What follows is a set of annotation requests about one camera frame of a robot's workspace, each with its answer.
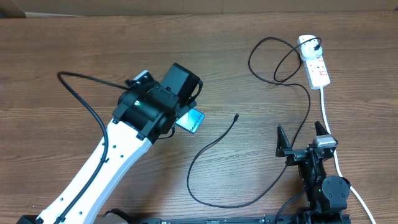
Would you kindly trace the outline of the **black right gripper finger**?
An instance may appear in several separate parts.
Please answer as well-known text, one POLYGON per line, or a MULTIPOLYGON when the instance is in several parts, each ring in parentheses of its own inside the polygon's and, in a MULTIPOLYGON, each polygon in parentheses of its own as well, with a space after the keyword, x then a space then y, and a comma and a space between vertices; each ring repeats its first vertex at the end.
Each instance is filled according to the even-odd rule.
POLYGON ((329 134, 329 132, 323 127, 323 125, 319 121, 315 122, 315 131, 317 136, 324 136, 329 134))
POLYGON ((276 152, 285 152, 285 151, 291 151, 292 146, 289 143, 289 140, 287 139, 287 136, 285 135, 285 132, 282 128, 281 125, 277 127, 277 146, 276 146, 276 152))

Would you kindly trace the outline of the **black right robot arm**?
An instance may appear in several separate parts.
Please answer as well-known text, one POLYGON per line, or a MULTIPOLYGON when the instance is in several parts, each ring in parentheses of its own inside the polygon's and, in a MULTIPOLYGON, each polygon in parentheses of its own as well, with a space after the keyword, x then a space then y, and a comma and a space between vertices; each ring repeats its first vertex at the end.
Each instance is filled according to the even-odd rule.
POLYGON ((333 223, 348 224, 347 199, 351 184, 348 179, 337 175, 327 175, 323 161, 333 157, 338 141, 327 132, 320 122, 315 123, 316 136, 304 149, 294 149, 290 145, 284 130, 277 127, 277 147, 275 155, 285 157, 287 166, 297 166, 303 182, 303 190, 283 205, 275 216, 274 222, 280 222, 284 208, 296 198, 305 194, 308 206, 300 207, 296 213, 284 218, 284 223, 333 223))

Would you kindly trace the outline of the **black smartphone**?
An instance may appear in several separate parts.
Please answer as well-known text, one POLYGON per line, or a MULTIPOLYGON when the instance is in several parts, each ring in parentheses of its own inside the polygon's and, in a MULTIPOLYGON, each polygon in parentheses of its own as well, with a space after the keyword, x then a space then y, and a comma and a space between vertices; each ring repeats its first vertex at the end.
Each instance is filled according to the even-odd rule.
POLYGON ((189 133, 195 134, 204 119, 205 115, 202 112, 192 108, 176 121, 176 125, 189 133))

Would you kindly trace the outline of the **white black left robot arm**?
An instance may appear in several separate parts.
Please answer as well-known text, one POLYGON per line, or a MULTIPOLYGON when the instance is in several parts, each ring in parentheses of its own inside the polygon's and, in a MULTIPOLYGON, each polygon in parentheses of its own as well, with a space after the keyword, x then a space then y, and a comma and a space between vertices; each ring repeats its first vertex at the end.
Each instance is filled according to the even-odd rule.
POLYGON ((40 214, 21 216, 19 223, 93 223, 131 166, 193 111, 203 82, 176 63, 161 82, 144 70, 126 80, 109 124, 68 84, 64 86, 94 116, 103 137, 60 196, 40 214))

